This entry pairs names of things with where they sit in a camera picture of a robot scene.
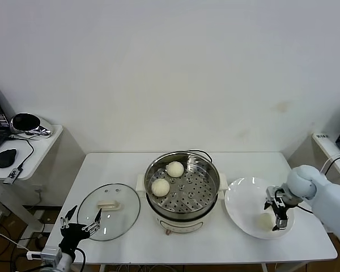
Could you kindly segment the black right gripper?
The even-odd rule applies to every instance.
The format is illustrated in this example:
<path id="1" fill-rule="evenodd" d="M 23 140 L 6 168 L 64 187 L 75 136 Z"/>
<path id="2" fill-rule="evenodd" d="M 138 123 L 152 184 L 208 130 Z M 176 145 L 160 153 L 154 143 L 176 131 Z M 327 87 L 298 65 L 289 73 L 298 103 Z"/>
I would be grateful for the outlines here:
<path id="1" fill-rule="evenodd" d="M 294 195 L 287 185 L 276 186 L 274 188 L 274 203 L 271 200 L 267 200 L 265 202 L 265 210 L 272 210 L 272 204 L 275 214 L 273 231 L 285 230 L 288 222 L 287 211 L 299 204 L 299 197 Z"/>

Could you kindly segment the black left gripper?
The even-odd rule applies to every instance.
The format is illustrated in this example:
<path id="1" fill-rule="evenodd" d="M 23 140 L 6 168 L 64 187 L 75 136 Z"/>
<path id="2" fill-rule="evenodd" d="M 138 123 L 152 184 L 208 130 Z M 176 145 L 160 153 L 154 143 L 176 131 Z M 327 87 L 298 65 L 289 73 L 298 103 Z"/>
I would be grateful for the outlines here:
<path id="1" fill-rule="evenodd" d="M 89 225 L 69 223 L 77 207 L 75 205 L 64 217 L 60 217 L 62 240 L 58 246 L 62 253 L 74 254 L 78 244 L 82 240 L 89 239 L 100 228 L 102 209 L 99 209 L 94 221 Z"/>

